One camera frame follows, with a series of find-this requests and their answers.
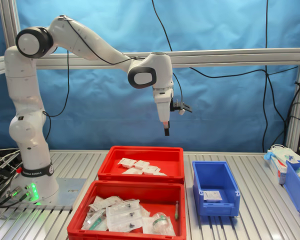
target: workbench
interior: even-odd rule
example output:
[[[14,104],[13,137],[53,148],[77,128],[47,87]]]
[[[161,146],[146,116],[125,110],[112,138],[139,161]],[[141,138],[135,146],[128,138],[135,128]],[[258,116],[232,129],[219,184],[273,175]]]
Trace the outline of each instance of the workbench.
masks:
[[[52,150],[55,175],[85,178],[73,210],[8,208],[0,212],[0,240],[66,240],[67,226],[108,151]],[[278,184],[263,153],[185,152],[187,240],[300,240],[300,213]],[[241,192],[238,217],[198,217],[192,161],[227,161]]]

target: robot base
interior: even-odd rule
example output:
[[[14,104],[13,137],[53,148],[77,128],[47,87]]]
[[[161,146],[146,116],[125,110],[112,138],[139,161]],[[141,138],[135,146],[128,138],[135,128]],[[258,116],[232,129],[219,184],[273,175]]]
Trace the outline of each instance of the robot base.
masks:
[[[71,210],[78,201],[78,196],[83,189],[86,178],[61,178],[57,177],[58,191],[50,197],[37,202],[21,202],[11,208],[36,208],[36,209],[56,209]]]

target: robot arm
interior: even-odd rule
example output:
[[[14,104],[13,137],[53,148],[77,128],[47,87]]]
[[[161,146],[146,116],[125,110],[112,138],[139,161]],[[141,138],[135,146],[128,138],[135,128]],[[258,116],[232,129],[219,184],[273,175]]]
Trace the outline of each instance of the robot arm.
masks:
[[[36,69],[37,59],[53,53],[57,47],[87,60],[100,59],[118,66],[127,73],[128,82],[134,88],[152,86],[166,136],[169,135],[170,111],[191,111],[183,107],[183,103],[173,103],[171,59],[162,52],[151,53],[143,60],[128,57],[91,29],[65,15],[56,17],[48,28],[22,30],[15,41],[16,46],[5,51],[4,61],[9,96],[16,108],[9,133],[20,149],[23,167],[21,175],[11,182],[11,188],[35,186],[36,191],[31,192],[28,202],[49,198],[58,191],[48,144],[42,132],[46,116]]]

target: blue bin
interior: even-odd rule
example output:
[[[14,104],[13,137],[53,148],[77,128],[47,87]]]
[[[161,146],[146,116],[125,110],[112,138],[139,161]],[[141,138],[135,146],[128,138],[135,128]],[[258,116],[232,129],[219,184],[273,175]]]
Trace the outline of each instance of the blue bin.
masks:
[[[193,193],[200,216],[239,215],[240,192],[225,161],[193,161]],[[219,191],[222,201],[208,202],[204,191]]]
[[[300,161],[299,163],[294,164],[286,161],[286,164],[287,170],[285,175],[284,187],[288,192],[295,208],[300,213],[300,178],[296,174],[296,170],[300,168]]]

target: blue backdrop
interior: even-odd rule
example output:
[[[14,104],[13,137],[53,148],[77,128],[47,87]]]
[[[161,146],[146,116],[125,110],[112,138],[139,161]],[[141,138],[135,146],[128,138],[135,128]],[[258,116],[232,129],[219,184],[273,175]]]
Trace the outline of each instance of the blue backdrop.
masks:
[[[265,0],[155,0],[174,51],[246,49],[265,46]],[[17,1],[21,28],[48,26],[66,14],[97,32],[122,52],[168,51],[164,32],[151,0]],[[300,47],[300,0],[270,1],[269,48]],[[0,32],[0,51],[4,39]],[[293,66],[269,66],[273,73]],[[231,75],[263,66],[198,68],[207,75]],[[171,113],[170,137],[164,137],[152,89],[132,88],[118,69],[70,70],[66,109],[52,118],[51,149],[109,149],[113,145],[175,146],[186,151],[260,152],[265,129],[262,72],[210,79],[189,68],[175,68],[184,101],[193,113]],[[270,76],[278,110],[287,115],[297,69]],[[66,70],[38,70],[46,111],[57,114],[67,94]],[[175,98],[180,90],[175,85]],[[273,108],[268,85],[269,147],[283,123]],[[0,148],[15,146],[9,124],[15,109],[4,75],[0,75]],[[43,132],[47,133],[49,121]]]

